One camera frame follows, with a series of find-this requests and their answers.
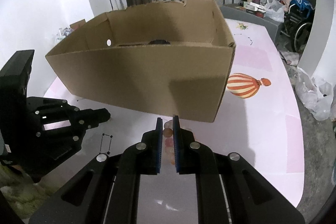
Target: blue cloth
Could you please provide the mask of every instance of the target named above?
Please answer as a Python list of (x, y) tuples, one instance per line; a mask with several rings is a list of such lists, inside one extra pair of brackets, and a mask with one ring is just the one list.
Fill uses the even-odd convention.
[(308, 10), (306, 19), (309, 17), (310, 12), (314, 10), (314, 7), (311, 5), (311, 3), (308, 0), (291, 0), (290, 5), (296, 4), (300, 11)]

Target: pink table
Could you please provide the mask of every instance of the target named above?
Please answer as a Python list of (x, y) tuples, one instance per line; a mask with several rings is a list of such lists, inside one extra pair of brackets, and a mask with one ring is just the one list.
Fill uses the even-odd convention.
[[(240, 153), (297, 206), (304, 181), (303, 137), (286, 70), (263, 26), (226, 21), (237, 44), (231, 75), (243, 73), (257, 80), (269, 79), (272, 84), (261, 86), (247, 99), (226, 90), (213, 123), (181, 120), (181, 126), (192, 129), (195, 138), (216, 153)], [(110, 151), (116, 155), (139, 142), (142, 133), (154, 129), (158, 117), (73, 96), (58, 78), (45, 97), (66, 99), (80, 109), (105, 107), (111, 113), (110, 121), (87, 131), (80, 152), (44, 178), (45, 183), (59, 186), (99, 153), (103, 132), (113, 135)], [(171, 119), (162, 118), (164, 122)], [(194, 176), (176, 174), (165, 138), (164, 142), (161, 173), (141, 176), (138, 223), (197, 223)], [(103, 152), (108, 150), (109, 143), (110, 139), (105, 137)]]

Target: orange striped balloon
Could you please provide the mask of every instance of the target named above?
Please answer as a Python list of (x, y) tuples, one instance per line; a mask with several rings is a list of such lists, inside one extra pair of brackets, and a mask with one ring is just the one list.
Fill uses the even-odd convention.
[(246, 99), (255, 95), (261, 85), (269, 86), (270, 84), (270, 80), (266, 78), (257, 80), (243, 73), (234, 73), (230, 75), (226, 87), (232, 94)]

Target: open cardboard box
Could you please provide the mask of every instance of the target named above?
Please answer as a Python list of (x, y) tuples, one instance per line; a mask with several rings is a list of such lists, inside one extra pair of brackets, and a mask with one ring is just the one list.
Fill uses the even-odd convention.
[[(170, 45), (148, 45), (156, 39)], [(234, 39), (215, 0), (187, 0), (98, 15), (46, 59), (74, 95), (213, 122), (234, 52)]]

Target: metal screw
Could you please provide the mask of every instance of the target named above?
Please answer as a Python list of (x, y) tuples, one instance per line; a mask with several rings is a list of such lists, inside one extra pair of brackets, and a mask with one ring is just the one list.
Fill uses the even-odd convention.
[(201, 145), (198, 142), (192, 142), (190, 144), (190, 148), (192, 149), (199, 149), (201, 147)]
[(96, 157), (96, 160), (98, 162), (103, 162), (107, 159), (107, 156), (105, 154), (99, 154), (97, 157)]
[(237, 154), (237, 153), (231, 153), (231, 154), (230, 154), (230, 159), (231, 159), (231, 160), (235, 160), (235, 161), (237, 161), (237, 160), (240, 159), (240, 155)]
[(144, 150), (144, 149), (146, 148), (146, 144), (145, 144), (145, 143), (138, 143), (138, 144), (136, 145), (136, 148), (137, 148), (138, 150)]

